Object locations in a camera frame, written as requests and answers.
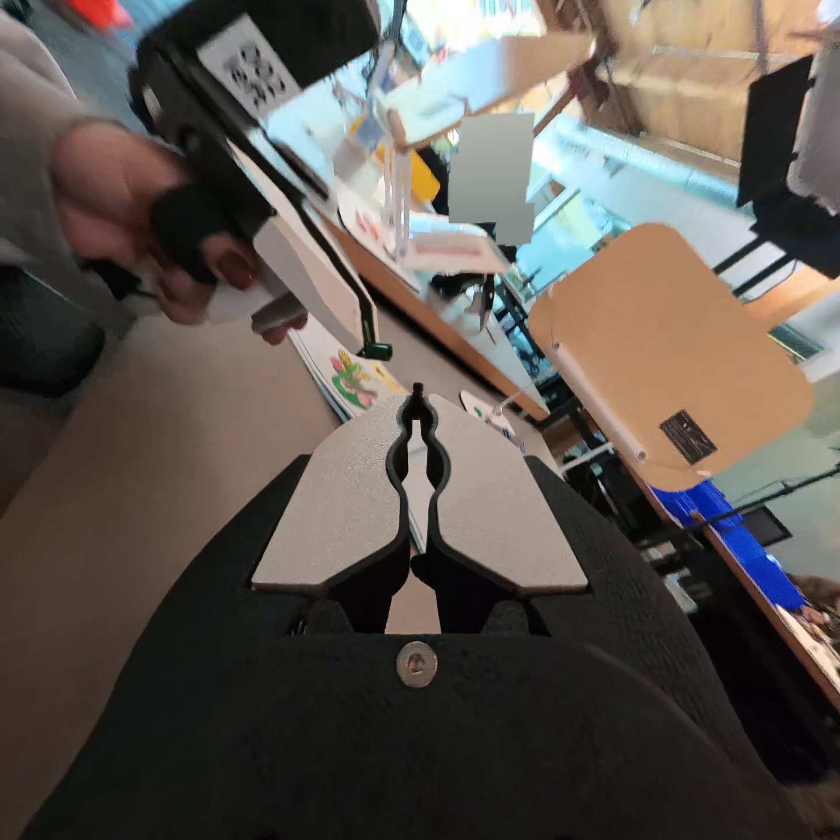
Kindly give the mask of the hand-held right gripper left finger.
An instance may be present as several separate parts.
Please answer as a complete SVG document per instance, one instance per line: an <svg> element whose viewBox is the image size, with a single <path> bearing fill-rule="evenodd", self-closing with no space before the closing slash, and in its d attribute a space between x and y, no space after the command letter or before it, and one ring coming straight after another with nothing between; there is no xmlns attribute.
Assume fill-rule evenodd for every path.
<svg viewBox="0 0 840 840"><path fill-rule="evenodd" d="M407 563L407 501L394 461L409 396L391 395L311 453L259 560L255 589L332 589L379 563Z"/></svg>

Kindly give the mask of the person's left hand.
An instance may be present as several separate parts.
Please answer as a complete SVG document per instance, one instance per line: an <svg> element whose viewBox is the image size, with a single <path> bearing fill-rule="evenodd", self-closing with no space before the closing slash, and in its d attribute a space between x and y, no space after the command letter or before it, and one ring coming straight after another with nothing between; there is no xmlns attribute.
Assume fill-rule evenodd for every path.
<svg viewBox="0 0 840 840"><path fill-rule="evenodd" d="M85 122L56 142L51 160L58 218L75 255L137 275L148 269L166 317L202 324L214 289L165 255L150 221L154 202L193 181L182 157L120 125Z"/></svg>

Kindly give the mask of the person's left forearm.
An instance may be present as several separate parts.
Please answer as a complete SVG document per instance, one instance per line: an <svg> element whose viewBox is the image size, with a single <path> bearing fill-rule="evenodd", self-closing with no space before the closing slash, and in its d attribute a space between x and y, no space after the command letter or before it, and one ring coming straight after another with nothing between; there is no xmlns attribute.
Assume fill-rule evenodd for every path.
<svg viewBox="0 0 840 840"><path fill-rule="evenodd" d="M2 265L42 279L80 268L60 229L50 156L58 139L86 123L119 124L77 98L43 43L1 13Z"/></svg>

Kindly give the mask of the blue plastic bin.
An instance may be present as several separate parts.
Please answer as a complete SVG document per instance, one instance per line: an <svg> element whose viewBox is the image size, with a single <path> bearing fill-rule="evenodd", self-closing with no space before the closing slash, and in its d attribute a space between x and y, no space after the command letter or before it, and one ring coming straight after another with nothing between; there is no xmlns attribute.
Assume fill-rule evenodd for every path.
<svg viewBox="0 0 840 840"><path fill-rule="evenodd" d="M708 480L687 490L652 488L652 492L684 527L694 522L690 516L694 511L704 519L711 519L733 510L728 499ZM790 613L808 605L779 563L753 537L738 514L717 521L712 528L769 602Z"/></svg>

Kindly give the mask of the lego instruction booklet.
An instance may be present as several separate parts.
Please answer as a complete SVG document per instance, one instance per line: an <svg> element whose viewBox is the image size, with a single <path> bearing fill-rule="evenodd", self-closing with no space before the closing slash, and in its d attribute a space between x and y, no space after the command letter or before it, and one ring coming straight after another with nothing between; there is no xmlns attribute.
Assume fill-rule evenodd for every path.
<svg viewBox="0 0 840 840"><path fill-rule="evenodd" d="M393 395L409 393L382 362L350 353L314 318L301 330L289 330L287 339L344 423Z"/></svg>

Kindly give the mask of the dark green lego connector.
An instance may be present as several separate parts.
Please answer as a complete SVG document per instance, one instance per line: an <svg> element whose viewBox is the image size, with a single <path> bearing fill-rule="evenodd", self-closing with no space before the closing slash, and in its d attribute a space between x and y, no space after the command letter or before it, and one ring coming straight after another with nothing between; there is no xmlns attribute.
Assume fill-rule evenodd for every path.
<svg viewBox="0 0 840 840"><path fill-rule="evenodd" d="M393 346L379 340L378 332L372 320L362 320L362 349L358 355L372 361L390 362L393 358Z"/></svg>

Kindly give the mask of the white oval tray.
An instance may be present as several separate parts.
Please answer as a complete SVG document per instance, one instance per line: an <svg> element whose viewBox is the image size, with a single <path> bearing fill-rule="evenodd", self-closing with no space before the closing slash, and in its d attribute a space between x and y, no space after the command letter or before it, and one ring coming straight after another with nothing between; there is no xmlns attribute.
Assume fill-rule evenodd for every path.
<svg viewBox="0 0 840 840"><path fill-rule="evenodd" d="M496 404L490 404L467 390L461 390L458 393L458 399L468 415L494 428L511 441L519 440L518 433Z"/></svg>

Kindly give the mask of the black monitor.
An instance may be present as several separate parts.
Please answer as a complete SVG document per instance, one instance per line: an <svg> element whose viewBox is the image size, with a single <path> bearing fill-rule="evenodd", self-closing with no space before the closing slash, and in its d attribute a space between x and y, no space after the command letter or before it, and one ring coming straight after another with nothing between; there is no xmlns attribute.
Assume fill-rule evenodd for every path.
<svg viewBox="0 0 840 840"><path fill-rule="evenodd" d="M814 55L757 79L749 88L742 137L737 206L786 189L796 159L795 138L812 88Z"/></svg>

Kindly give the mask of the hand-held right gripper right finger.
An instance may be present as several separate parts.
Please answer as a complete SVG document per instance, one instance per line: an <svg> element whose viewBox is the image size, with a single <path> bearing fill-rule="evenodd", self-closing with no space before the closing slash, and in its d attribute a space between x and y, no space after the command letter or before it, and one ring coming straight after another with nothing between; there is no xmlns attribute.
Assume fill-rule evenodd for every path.
<svg viewBox="0 0 840 840"><path fill-rule="evenodd" d="M447 458L437 496L444 546L519 594L582 592L585 573L521 450L443 397L428 403Z"/></svg>

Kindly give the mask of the tan chair seat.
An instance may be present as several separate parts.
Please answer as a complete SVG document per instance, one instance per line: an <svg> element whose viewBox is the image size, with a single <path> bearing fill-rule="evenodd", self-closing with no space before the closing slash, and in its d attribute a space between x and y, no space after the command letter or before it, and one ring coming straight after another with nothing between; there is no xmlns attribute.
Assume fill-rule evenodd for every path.
<svg viewBox="0 0 840 840"><path fill-rule="evenodd" d="M802 369L663 224L632 227L555 282L528 329L655 489L695 487L812 412Z"/></svg>

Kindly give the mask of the brown wooden desk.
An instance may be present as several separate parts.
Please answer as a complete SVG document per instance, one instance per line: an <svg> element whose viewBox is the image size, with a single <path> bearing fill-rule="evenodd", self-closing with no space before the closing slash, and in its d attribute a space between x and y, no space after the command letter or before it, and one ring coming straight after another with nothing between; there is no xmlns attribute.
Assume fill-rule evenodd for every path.
<svg viewBox="0 0 840 840"><path fill-rule="evenodd" d="M401 382L425 382L453 400L473 382L480 392L512 397L513 405L534 423L549 417L545 401L495 319L480 330L464 298L443 301L429 289L425 275L416 277L421 288L413 290L351 236L339 217L322 220L371 295L380 339L393 347L390 370Z"/></svg>

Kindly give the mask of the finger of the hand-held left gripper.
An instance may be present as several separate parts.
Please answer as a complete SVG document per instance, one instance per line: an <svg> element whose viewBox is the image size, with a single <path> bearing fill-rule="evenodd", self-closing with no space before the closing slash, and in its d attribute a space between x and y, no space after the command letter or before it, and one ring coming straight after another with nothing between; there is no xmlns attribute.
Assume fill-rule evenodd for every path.
<svg viewBox="0 0 840 840"><path fill-rule="evenodd" d="M329 184L309 169L293 150L284 144L272 143L263 129L246 131L246 177L246 237L252 247L254 237L280 203L308 203L321 220L338 212L336 195ZM251 315L269 301L261 284L263 265L260 258L259 261L259 290Z"/></svg>
<svg viewBox="0 0 840 840"><path fill-rule="evenodd" d="M277 205L253 247L269 295L251 315L256 333L289 328L307 315L355 354L363 345L363 319L373 321L380 339L377 310L361 277L308 203Z"/></svg>

